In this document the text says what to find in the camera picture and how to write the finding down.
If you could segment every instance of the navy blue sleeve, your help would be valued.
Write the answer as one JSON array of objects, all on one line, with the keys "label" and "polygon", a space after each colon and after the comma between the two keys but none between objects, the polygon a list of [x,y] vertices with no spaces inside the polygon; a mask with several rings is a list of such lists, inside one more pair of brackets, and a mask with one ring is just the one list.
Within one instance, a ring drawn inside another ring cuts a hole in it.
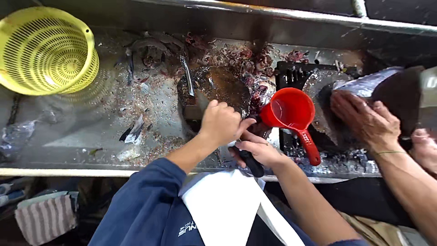
[{"label": "navy blue sleeve", "polygon": [[165,158],[134,173],[114,195],[91,246],[159,245],[186,174]]},{"label": "navy blue sleeve", "polygon": [[363,239],[350,239],[350,240],[333,242],[328,246],[369,246],[369,244]]}]

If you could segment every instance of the stainless steel sink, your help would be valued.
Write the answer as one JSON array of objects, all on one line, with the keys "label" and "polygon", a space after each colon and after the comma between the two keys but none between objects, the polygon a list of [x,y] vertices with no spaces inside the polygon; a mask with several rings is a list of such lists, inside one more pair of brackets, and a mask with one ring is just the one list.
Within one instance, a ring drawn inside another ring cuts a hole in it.
[{"label": "stainless steel sink", "polygon": [[[437,27],[372,20],[361,9],[359,17],[277,9],[246,4],[201,0],[45,0],[46,6],[68,11],[86,22],[95,34],[101,61],[96,80],[86,89],[68,95],[23,97],[16,122],[37,120],[36,129],[14,162],[0,164],[0,175],[29,176],[129,176],[153,159],[177,148],[189,138],[177,110],[178,79],[153,74],[149,95],[127,87],[124,66],[113,67],[123,45],[133,36],[123,29],[153,30],[183,35],[192,32],[218,42],[268,42],[278,50],[319,51],[322,64],[339,60],[362,69],[370,57],[387,65],[436,63]],[[8,2],[10,11],[26,7]],[[135,75],[145,78],[141,61]],[[9,119],[14,93],[0,88],[0,126]],[[131,107],[132,114],[120,109]],[[149,108],[153,124],[138,151],[140,157],[121,162],[126,150],[120,135],[140,113]],[[93,150],[102,148],[94,155]],[[227,167],[225,151],[212,154],[195,172],[216,172]],[[380,176],[374,163],[326,163],[310,176],[353,178]]]}]

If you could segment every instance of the tan pants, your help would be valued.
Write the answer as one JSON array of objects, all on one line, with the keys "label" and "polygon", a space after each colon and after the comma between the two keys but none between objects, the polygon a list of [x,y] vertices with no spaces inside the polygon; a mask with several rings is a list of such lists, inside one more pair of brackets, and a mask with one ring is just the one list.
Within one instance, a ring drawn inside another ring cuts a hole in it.
[{"label": "tan pants", "polygon": [[389,223],[348,215],[340,215],[372,246],[404,246],[398,227]]}]

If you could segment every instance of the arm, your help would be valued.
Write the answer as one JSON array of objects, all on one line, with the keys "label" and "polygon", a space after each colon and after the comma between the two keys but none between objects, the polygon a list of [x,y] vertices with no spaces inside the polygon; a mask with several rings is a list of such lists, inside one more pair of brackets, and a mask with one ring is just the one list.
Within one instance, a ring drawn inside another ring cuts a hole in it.
[{"label": "arm", "polygon": [[114,195],[89,245],[160,245],[171,204],[186,173],[217,147],[239,138],[254,121],[241,121],[232,107],[213,100],[196,137],[133,174]]},{"label": "arm", "polygon": [[215,149],[238,139],[255,122],[255,119],[241,121],[240,113],[228,107],[226,102],[212,100],[205,110],[197,136],[166,158],[189,173]]},{"label": "arm", "polygon": [[[257,161],[273,169],[290,207],[296,213],[297,224],[317,245],[360,239],[290,158],[279,153],[265,139],[248,131],[241,138],[246,141],[236,143],[236,146],[252,152]],[[238,155],[233,151],[231,154],[241,166],[245,166]]]},{"label": "arm", "polygon": [[437,180],[399,145],[400,122],[381,102],[373,108],[347,92],[334,92],[331,109],[368,145],[382,176],[419,230],[437,245]]}]

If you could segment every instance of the red cup handle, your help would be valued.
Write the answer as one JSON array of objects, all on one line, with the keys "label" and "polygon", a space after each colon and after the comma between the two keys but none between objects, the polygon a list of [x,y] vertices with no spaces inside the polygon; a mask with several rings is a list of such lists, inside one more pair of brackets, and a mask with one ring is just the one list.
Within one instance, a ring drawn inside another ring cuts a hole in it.
[{"label": "red cup handle", "polygon": [[303,144],[303,148],[309,159],[309,163],[313,166],[320,164],[320,153],[317,150],[316,145],[312,141],[311,135],[307,129],[298,131],[298,136]]}]

